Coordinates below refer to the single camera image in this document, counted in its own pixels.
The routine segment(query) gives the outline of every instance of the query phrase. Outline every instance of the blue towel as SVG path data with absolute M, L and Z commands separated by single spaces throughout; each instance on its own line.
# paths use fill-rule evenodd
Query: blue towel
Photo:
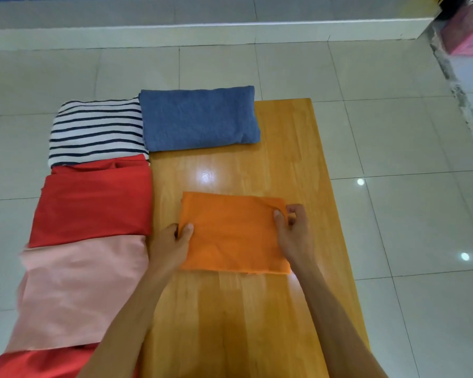
M 254 86 L 215 90 L 142 90 L 144 142 L 149 151 L 219 147 L 261 140 Z

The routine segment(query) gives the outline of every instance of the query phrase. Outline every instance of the pink object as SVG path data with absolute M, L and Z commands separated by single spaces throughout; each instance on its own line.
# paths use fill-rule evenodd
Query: pink object
M 144 241 L 119 235 L 25 249 L 6 352 L 100 342 L 147 268 Z
M 473 4 L 463 6 L 441 31 L 448 54 L 473 56 Z

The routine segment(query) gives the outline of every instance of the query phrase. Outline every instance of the table top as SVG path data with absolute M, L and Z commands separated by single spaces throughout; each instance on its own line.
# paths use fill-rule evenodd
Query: table top
M 310 99 L 255 102 L 261 142 L 151 154 L 154 230 L 183 191 L 283 197 L 306 207 L 324 277 L 368 344 Z M 178 272 L 142 349 L 141 376 L 328 377 L 294 274 Z

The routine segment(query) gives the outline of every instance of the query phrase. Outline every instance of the black and white striped shirt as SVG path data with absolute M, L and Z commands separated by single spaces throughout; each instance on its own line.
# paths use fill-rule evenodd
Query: black and white striped shirt
M 49 140 L 49 166 L 144 154 L 138 98 L 69 101 L 58 110 Z

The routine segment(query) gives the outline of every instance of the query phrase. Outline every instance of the forearm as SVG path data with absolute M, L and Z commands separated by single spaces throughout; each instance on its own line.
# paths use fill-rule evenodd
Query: forearm
M 151 266 L 110 324 L 78 378 L 131 378 L 169 274 Z
M 316 265 L 293 266 L 312 315 L 331 378 L 387 378 Z

